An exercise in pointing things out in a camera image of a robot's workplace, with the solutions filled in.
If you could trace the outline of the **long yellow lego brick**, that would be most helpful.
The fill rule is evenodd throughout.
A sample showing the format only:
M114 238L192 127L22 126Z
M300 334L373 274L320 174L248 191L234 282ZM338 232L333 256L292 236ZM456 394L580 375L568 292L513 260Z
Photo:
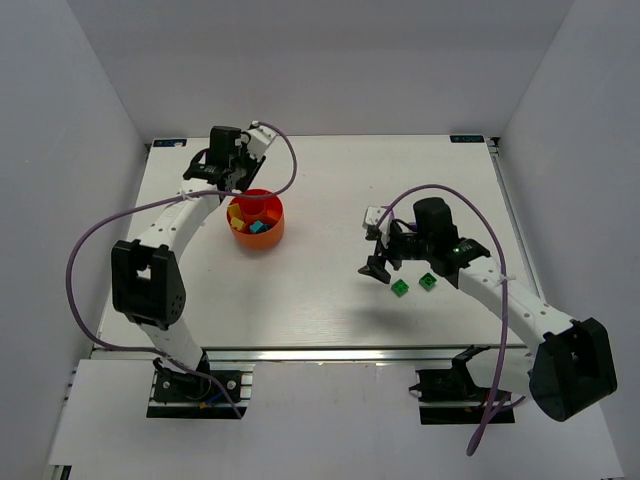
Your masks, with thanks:
M231 228L233 230L238 231L238 232L242 232L246 227L246 223L241 217L231 216L230 217L230 226L231 226Z

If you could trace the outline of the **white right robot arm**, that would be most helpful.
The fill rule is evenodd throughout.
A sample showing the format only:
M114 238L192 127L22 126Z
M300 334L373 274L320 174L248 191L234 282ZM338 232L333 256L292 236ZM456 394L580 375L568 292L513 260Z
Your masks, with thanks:
M381 206L366 209L363 227L375 249L360 268L384 284L405 261L426 261L431 271L486 307L526 346L523 355L471 346L457 355L449 382L472 393L496 383L528 397L551 419L566 421L618 388L608 332L594 318L583 321L547 304L502 272L479 242L459 235L446 202L417 201L415 220L393 218Z

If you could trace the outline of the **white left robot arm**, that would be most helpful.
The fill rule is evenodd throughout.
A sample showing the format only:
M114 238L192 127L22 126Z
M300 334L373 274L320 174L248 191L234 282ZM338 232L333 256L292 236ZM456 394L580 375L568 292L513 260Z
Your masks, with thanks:
M212 128L209 147L183 173L178 198L141 235L111 250L114 309L145 332L155 349L190 370L199 367L204 351L183 318L180 257L227 192L249 189L274 139L257 124L247 130Z

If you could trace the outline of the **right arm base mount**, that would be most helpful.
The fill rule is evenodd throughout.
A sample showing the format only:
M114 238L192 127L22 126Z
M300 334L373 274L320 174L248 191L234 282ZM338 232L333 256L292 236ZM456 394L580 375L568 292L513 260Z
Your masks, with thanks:
M474 380L469 365L484 353L497 350L489 345L466 348L411 348L416 382L408 393L419 402L423 425L477 425L491 405L490 387L495 364Z

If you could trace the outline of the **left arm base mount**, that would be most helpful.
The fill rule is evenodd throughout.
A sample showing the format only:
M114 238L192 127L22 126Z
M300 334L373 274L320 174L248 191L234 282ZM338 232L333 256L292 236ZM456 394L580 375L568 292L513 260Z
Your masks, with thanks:
M251 397L252 372L222 370L209 372L229 395L207 379L184 371L176 371L153 361L154 376L150 389L146 417L173 420L240 420Z

